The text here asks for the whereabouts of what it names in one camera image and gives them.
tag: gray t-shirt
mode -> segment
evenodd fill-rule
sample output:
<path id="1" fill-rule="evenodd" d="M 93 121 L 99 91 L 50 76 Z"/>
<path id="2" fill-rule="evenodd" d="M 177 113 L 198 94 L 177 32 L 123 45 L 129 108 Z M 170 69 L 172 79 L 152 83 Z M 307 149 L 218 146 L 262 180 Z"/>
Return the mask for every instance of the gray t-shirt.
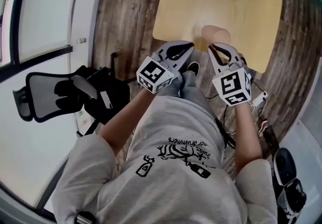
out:
<path id="1" fill-rule="evenodd" d="M 88 135 L 76 142 L 53 195 L 57 222 L 90 211 L 98 223 L 277 223 L 269 163 L 249 163 L 234 183 L 221 169 L 223 151 L 209 113 L 156 97 L 119 176 L 105 140 Z"/>

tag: printed graphic on shirt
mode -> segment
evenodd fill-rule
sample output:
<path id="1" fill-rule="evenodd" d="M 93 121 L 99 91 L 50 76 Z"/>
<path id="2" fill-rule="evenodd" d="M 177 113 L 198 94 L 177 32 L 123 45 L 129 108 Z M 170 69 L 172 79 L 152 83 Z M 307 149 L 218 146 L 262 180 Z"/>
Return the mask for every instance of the printed graphic on shirt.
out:
<path id="1" fill-rule="evenodd" d="M 162 145 L 157 147 L 159 149 L 160 154 L 158 155 L 161 159 L 183 159 L 187 160 L 189 157 L 197 157 L 198 160 L 209 159 L 210 153 L 201 147 L 193 147 L 193 146 L 179 146 L 179 145 Z"/>
<path id="2" fill-rule="evenodd" d="M 141 177 L 146 177 L 153 165 L 152 163 L 154 162 L 154 158 L 150 158 L 148 155 L 145 155 L 143 159 L 146 161 L 146 163 L 141 165 L 141 167 L 136 171 L 136 174 Z"/>
<path id="3" fill-rule="evenodd" d="M 169 137 L 168 141 L 170 143 L 174 144 L 182 144 L 182 145 L 191 145 L 191 146 L 208 146 L 205 142 L 202 141 L 187 141 L 187 140 L 181 140 L 181 139 L 176 139 L 176 138 L 171 138 Z"/>
<path id="4" fill-rule="evenodd" d="M 176 145 L 163 145 L 158 147 L 160 154 L 158 155 L 161 159 L 183 159 L 194 155 L 194 148 L 192 146 L 176 146 Z"/>
<path id="5" fill-rule="evenodd" d="M 185 161 L 185 163 L 186 166 L 189 166 L 194 173 L 197 173 L 202 178 L 206 179 L 211 175 L 211 173 L 208 170 L 204 169 L 203 167 L 197 164 L 191 163 L 189 161 Z"/>
<path id="6" fill-rule="evenodd" d="M 186 166 L 189 166 L 190 169 L 197 173 L 200 177 L 202 178 L 208 178 L 210 176 L 210 172 L 207 171 L 205 168 L 199 166 L 198 164 L 192 163 L 188 161 L 191 157 L 197 157 L 198 160 L 202 160 L 203 158 L 209 159 L 210 158 L 210 153 L 208 153 L 205 149 L 200 148 L 200 147 L 192 147 L 189 145 L 186 146 L 179 146 L 179 145 L 162 145 L 157 147 L 159 150 L 158 156 L 163 159 L 180 159 L 186 163 Z M 205 165 L 204 162 L 202 162 L 202 165 L 205 166 L 206 168 L 213 168 L 208 165 Z"/>

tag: person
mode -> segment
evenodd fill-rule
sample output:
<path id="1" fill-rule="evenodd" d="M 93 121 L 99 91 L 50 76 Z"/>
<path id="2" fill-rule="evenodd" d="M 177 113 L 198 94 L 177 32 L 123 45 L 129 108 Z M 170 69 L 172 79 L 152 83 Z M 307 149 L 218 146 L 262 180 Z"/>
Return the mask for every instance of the person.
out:
<path id="1" fill-rule="evenodd" d="M 221 169 L 225 142 L 196 87 L 198 71 L 192 62 L 157 96 L 142 89 L 98 135 L 78 139 L 52 198 L 58 223 L 86 223 L 86 214 L 97 223 L 277 223 L 249 104 L 234 107 L 233 182 Z M 116 176 L 115 157 L 134 129 Z"/>

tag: white device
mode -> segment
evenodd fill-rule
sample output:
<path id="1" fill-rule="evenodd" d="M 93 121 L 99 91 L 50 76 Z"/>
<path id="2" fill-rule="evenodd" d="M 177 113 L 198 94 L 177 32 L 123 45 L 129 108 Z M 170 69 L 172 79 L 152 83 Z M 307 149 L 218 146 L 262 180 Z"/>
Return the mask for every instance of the white device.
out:
<path id="1" fill-rule="evenodd" d="M 216 50 L 228 56 L 229 63 L 223 63 Z M 220 98 L 229 106 L 250 101 L 251 75 L 237 50 L 224 43 L 213 43 L 208 53 L 216 74 L 212 82 Z"/>
<path id="2" fill-rule="evenodd" d="M 170 85 L 179 69 L 194 51 L 189 41 L 172 41 L 161 46 L 153 57 L 147 56 L 136 72 L 137 81 L 153 94 Z"/>
<path id="3" fill-rule="evenodd" d="M 266 91 L 263 91 L 261 94 L 259 94 L 254 100 L 253 105 L 254 107 L 258 107 L 266 98 L 268 97 L 268 93 Z"/>

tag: leg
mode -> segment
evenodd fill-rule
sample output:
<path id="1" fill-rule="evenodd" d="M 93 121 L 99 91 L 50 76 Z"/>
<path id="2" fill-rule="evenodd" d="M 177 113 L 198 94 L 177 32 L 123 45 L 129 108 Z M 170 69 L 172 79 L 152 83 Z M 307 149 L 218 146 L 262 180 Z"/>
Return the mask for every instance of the leg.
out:
<path id="1" fill-rule="evenodd" d="M 182 74 L 184 79 L 184 86 L 181 90 L 181 98 L 196 103 L 203 109 L 205 109 L 210 115 L 216 118 L 215 113 L 210 108 L 202 91 L 196 87 L 195 73 L 192 71 L 186 71 Z"/>
<path id="2" fill-rule="evenodd" d="M 181 75 L 178 76 L 178 78 L 174 79 L 173 82 L 158 92 L 158 96 L 173 96 L 173 97 L 179 97 L 179 90 L 182 85 L 183 78 Z"/>

